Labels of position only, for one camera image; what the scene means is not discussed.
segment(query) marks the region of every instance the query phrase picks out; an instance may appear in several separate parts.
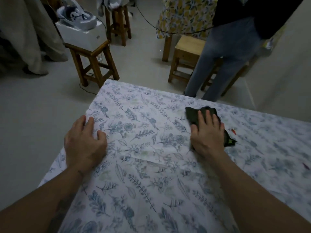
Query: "hand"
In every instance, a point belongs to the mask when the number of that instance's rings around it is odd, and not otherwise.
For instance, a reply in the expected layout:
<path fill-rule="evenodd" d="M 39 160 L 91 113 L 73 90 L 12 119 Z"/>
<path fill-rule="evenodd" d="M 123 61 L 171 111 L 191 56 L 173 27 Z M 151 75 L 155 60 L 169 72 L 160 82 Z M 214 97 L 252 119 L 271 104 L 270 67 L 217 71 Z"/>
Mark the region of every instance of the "hand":
<path fill-rule="evenodd" d="M 215 114 L 212 118 L 209 110 L 206 110 L 206 123 L 201 111 L 198 112 L 198 118 L 200 130 L 195 124 L 191 125 L 190 140 L 196 152 L 210 160 L 212 156 L 224 153 L 225 125 L 219 124 Z"/>
<path fill-rule="evenodd" d="M 97 131 L 98 140 L 92 136 L 93 117 L 84 126 L 85 121 L 85 115 L 77 119 L 64 139 L 67 166 L 76 166 L 82 172 L 88 172 L 97 166 L 105 156 L 107 148 L 106 133 Z"/>

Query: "forearm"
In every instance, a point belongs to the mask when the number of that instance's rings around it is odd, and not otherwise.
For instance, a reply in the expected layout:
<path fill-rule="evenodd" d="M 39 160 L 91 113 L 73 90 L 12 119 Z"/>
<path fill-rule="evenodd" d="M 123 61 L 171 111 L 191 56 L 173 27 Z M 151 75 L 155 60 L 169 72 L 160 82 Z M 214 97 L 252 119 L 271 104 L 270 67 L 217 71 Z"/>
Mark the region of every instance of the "forearm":
<path fill-rule="evenodd" d="M 229 156 L 211 165 L 241 232 L 311 232 L 311 224 L 243 172 Z"/>
<path fill-rule="evenodd" d="M 0 212 L 1 232 L 54 232 L 82 183 L 82 172 L 68 168 Z"/>

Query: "table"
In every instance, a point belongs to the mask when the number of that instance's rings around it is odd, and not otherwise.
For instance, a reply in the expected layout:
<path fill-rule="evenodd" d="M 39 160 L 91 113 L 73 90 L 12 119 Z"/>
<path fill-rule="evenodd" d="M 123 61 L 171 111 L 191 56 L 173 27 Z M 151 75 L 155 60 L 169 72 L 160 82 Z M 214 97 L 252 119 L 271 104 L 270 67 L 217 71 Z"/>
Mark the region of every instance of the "table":
<path fill-rule="evenodd" d="M 218 0 L 163 0 L 164 8 L 160 13 L 156 27 L 168 33 L 192 33 L 201 31 L 213 26 L 213 18 Z M 172 34 L 156 31 L 158 39 L 165 38 L 162 61 L 168 61 Z M 276 34 L 265 41 L 264 48 L 269 48 L 270 42 L 274 45 L 284 31 L 282 27 Z M 200 39 L 206 39 L 210 30 L 189 34 Z"/>
<path fill-rule="evenodd" d="M 230 158 L 311 222 L 310 123 L 108 79 L 86 112 L 94 135 L 107 133 L 107 156 L 60 232 L 236 232 L 217 177 L 189 148 L 185 107 L 207 105 L 237 140 Z M 62 149 L 40 185 L 65 168 Z"/>

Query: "black jacket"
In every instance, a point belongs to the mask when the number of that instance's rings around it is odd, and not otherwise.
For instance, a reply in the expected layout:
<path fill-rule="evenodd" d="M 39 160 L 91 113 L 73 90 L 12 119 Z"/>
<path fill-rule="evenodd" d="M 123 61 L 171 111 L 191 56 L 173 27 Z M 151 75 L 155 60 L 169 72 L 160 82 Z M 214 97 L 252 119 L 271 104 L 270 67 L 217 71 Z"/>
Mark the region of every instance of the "black jacket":
<path fill-rule="evenodd" d="M 262 39 L 271 38 L 289 19 L 303 0 L 218 0 L 214 26 L 253 16 Z"/>

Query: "left hand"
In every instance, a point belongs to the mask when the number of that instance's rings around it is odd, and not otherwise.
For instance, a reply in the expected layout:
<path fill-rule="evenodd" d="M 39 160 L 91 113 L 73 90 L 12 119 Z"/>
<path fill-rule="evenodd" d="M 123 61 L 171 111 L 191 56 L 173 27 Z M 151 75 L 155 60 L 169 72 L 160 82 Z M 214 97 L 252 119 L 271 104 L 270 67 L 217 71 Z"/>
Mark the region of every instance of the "left hand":
<path fill-rule="evenodd" d="M 64 139 L 67 166 L 75 166 L 82 172 L 88 172 L 97 166 L 105 156 L 107 148 L 106 133 L 97 131 L 97 140 L 92 136 L 93 117 L 84 126 L 85 121 L 85 115 L 77 119 Z"/>

